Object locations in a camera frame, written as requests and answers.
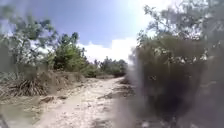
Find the tree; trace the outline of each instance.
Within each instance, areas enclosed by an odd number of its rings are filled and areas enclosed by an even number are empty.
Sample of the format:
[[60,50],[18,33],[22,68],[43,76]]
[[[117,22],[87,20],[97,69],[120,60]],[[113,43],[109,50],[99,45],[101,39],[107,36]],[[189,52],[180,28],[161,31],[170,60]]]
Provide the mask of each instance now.
[[107,73],[114,75],[115,77],[124,76],[126,73],[127,63],[124,60],[112,60],[106,57],[100,64],[100,69]]
[[[142,95],[151,114],[172,125],[194,101],[210,46],[204,25],[207,3],[185,1],[161,12],[145,6],[153,20],[140,31],[132,59],[142,80]],[[148,36],[148,31],[155,35]]]

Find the shrub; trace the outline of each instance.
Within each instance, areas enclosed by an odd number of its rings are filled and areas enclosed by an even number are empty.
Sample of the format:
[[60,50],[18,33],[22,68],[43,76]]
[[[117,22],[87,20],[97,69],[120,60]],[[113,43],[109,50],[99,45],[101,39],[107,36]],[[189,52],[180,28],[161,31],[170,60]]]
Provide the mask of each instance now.
[[142,69],[139,79],[152,113],[170,121],[190,108],[206,62],[203,43],[175,36],[145,38],[133,58]]

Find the dry shrub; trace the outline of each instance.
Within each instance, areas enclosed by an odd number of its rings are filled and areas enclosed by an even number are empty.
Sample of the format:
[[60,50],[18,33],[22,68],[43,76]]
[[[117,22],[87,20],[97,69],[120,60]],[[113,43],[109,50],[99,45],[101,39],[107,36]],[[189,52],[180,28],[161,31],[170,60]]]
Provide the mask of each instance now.
[[7,94],[11,96],[47,95],[83,80],[79,73],[63,71],[38,71],[27,74],[22,80],[9,83]]

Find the sky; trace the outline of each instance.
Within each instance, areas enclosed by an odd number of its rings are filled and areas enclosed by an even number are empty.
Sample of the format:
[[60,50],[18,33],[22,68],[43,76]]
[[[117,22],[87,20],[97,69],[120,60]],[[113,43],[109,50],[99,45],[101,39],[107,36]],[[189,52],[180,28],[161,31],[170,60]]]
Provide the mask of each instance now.
[[90,61],[128,59],[136,46],[137,33],[149,19],[144,5],[166,8],[175,0],[3,0],[18,12],[36,19],[50,19],[59,33],[78,32],[79,46]]

